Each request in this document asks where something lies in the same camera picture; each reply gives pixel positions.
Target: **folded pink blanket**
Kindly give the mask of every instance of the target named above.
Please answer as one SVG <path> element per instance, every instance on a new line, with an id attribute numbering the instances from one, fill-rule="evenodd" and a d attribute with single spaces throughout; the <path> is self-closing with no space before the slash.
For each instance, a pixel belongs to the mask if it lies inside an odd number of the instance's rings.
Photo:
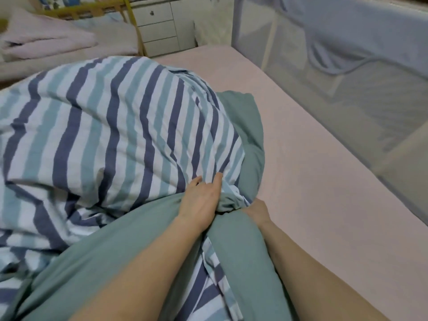
<path id="1" fill-rule="evenodd" d="M 97 44 L 92 32 L 65 20 L 31 14 L 21 8 L 13 10 L 0 41 L 6 60 L 37 59 Z"/>

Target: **striped blanket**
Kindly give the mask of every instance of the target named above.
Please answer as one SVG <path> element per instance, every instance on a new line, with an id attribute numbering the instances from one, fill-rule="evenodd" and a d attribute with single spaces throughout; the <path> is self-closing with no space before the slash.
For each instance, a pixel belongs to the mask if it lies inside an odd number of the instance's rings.
<path id="1" fill-rule="evenodd" d="M 67 64 L 1 91 L 0 151 L 0 314 L 20 272 L 197 175 L 223 172 L 222 191 L 248 205 L 241 139 L 216 94 L 147 58 Z"/>

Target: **green blanket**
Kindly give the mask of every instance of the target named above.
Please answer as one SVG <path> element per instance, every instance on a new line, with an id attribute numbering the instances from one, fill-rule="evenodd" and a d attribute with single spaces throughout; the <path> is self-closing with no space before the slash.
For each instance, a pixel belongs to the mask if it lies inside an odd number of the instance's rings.
<path id="1" fill-rule="evenodd" d="M 263 129 L 254 98 L 226 91 L 218 94 L 241 137 L 245 158 L 238 188 L 254 199 L 264 168 Z M 141 250 L 168 227 L 179 210 L 183 194 L 139 207 L 71 246 L 27 286 L 3 320 L 67 320 L 105 286 Z M 234 198 L 222 195 L 220 205 Z M 240 210 L 217 215 L 208 237 L 246 321 L 291 320 L 290 308 L 263 238 Z M 180 269 L 159 320 L 166 320 L 182 296 L 200 247 L 195 243 Z"/>

